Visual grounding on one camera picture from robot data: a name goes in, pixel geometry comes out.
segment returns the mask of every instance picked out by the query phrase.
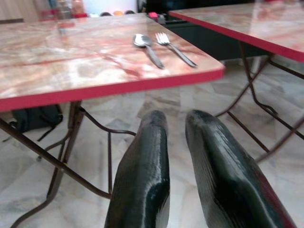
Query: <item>stainless steel fork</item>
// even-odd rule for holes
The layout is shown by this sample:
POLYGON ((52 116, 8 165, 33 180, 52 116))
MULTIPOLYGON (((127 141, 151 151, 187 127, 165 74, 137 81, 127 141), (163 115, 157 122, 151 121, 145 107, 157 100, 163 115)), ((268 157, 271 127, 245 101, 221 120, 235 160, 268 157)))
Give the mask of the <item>stainless steel fork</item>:
POLYGON ((156 35, 157 42, 160 45, 164 45, 164 46, 169 45, 175 51, 175 53, 178 54, 181 57, 181 59, 184 60, 189 66, 191 66, 191 67, 197 67, 198 66, 195 63, 193 63, 190 59, 188 59, 181 51, 179 51, 177 49, 177 47, 175 47, 169 41, 169 38, 165 33, 156 33, 155 35, 156 35))

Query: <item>red table edge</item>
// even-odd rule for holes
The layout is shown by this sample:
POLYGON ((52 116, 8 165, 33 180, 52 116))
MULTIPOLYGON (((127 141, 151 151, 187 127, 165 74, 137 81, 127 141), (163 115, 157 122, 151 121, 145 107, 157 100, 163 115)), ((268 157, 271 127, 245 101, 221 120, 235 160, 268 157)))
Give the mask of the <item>red table edge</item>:
POLYGON ((169 76, 157 79, 147 79, 136 82, 109 84, 88 88, 57 91, 44 94, 34 94, 0 99, 0 112, 21 108, 53 105, 64 102, 78 101, 102 96, 117 95, 144 90, 162 89, 167 87, 208 82, 222 78, 224 66, 221 69, 182 76, 169 76))
POLYGON ((211 29, 213 31, 216 31, 218 33, 224 34, 226 36, 235 38, 237 40, 243 41, 245 43, 251 44, 253 46, 256 46, 258 48, 270 51, 271 53, 278 54, 290 59, 293 59, 295 61, 304 62, 304 52, 297 51, 290 49, 288 47, 283 47, 278 44, 274 44, 272 42, 262 40, 256 37, 252 37, 250 35, 237 32, 228 28, 224 28, 218 25, 211 24, 209 22, 201 21, 199 19, 191 18, 185 15, 181 15, 179 13, 170 11, 169 14, 173 17, 177 17, 183 20, 186 20, 188 22, 200 25, 202 27, 211 29))

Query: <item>stainless steel spoon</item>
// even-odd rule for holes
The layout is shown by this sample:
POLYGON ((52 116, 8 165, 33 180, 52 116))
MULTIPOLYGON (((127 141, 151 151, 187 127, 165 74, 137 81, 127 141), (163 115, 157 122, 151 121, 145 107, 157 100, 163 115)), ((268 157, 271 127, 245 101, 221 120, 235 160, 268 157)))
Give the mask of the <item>stainless steel spoon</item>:
POLYGON ((157 57, 151 46, 153 45, 153 42, 150 40, 149 37, 144 36, 142 34, 135 34, 133 37, 133 43, 141 48, 147 48, 148 54, 152 60, 152 62, 160 69, 164 69, 164 66, 160 59, 157 57))

